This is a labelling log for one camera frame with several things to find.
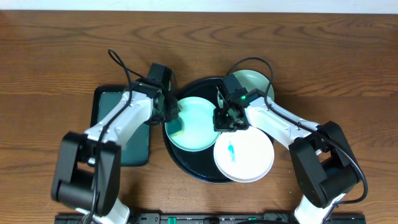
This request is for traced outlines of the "green yellow sponge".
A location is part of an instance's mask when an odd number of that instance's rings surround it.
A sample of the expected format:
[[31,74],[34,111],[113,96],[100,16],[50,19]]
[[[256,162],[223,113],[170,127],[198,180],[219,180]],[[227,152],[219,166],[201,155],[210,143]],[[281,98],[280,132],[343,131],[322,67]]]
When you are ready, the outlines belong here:
[[170,137],[182,134],[184,130],[183,121],[181,119],[172,120],[167,124],[167,133]]

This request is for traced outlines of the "light green plate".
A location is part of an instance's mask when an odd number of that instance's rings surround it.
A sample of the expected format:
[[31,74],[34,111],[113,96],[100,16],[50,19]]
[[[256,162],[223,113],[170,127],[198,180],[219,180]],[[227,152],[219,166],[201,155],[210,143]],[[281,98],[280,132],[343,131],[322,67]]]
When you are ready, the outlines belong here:
[[[237,78],[238,82],[241,84],[243,88],[245,88],[248,92],[258,89],[263,92],[266,91],[266,87],[269,83],[269,80],[261,73],[254,70],[238,70],[233,73],[233,75]],[[272,85],[269,88],[268,94],[269,97],[274,101],[274,89]],[[223,100],[221,98],[221,93],[218,91],[218,106],[223,108]]]
[[216,106],[197,96],[178,100],[178,118],[183,121],[182,134],[170,137],[169,140],[178,148],[188,152],[198,152],[212,146],[220,135],[213,127],[213,111]]

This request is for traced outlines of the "light green plate top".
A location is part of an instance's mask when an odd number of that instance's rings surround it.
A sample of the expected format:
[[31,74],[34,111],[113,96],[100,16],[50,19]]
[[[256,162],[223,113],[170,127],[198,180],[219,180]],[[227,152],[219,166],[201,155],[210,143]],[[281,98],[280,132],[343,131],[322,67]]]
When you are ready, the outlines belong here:
[[[269,80],[261,73],[254,70],[238,70],[233,73],[233,75],[237,78],[238,82],[241,84],[243,88],[245,88],[248,92],[258,89],[263,92],[266,91],[266,87],[269,83]],[[272,85],[269,88],[268,94],[269,97],[274,101],[274,89]],[[223,100],[221,98],[221,93],[218,91],[218,106],[223,108]]]

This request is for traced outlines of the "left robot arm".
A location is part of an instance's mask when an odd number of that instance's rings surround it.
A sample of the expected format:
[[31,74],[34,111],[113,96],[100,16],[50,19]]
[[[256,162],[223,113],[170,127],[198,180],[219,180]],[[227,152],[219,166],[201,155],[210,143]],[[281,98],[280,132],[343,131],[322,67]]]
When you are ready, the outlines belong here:
[[177,116],[170,82],[133,82],[120,101],[84,133],[61,140],[51,198],[83,214],[83,223],[127,223],[130,209],[118,198],[122,149],[143,125]]

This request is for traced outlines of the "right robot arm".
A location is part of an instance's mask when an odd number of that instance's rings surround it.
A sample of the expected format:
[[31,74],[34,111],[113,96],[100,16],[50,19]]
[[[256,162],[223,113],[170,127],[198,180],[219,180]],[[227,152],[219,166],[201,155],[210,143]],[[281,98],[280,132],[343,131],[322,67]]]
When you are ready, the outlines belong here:
[[215,131],[236,133],[254,128],[289,150],[297,183],[303,193],[293,212],[296,223],[325,223],[343,197],[358,183],[368,194],[368,182],[341,127],[307,121],[276,104],[265,92],[245,88],[220,90]]

